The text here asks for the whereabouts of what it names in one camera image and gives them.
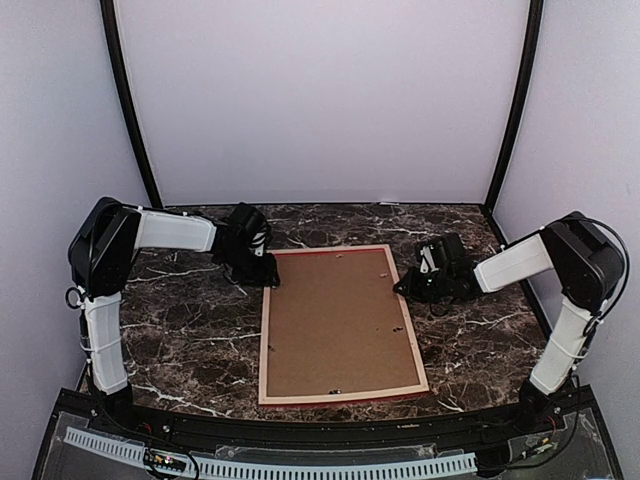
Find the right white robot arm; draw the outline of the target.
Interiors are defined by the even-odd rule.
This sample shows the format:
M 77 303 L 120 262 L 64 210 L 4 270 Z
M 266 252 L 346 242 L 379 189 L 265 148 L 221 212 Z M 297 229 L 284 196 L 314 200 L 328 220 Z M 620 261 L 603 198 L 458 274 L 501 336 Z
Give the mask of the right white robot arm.
M 546 346 L 519 391 L 510 424 L 534 432 L 549 416 L 553 397 L 588 355 L 597 329 L 627 288 L 631 255 L 605 222 L 573 211 L 501 247 L 473 256 L 457 233 L 415 248 L 416 263 L 393 286 L 415 302 L 467 301 L 543 275 L 554 277 L 560 301 Z

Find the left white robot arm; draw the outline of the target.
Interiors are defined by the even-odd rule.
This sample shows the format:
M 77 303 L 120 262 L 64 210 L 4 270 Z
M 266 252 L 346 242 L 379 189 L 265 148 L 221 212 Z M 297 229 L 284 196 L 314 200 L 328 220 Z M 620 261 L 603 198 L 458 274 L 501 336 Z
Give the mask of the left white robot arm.
M 267 247 L 272 230 L 255 207 L 240 203 L 219 220 L 122 203 L 97 201 L 67 253 L 72 287 L 80 310 L 82 348 L 90 365 L 89 387 L 105 404 L 103 421 L 120 436 L 141 427 L 140 412 L 130 406 L 132 387 L 124 365 L 120 305 L 138 253 L 143 249 L 185 250 L 211 255 L 228 282 L 277 287 L 275 256 Z

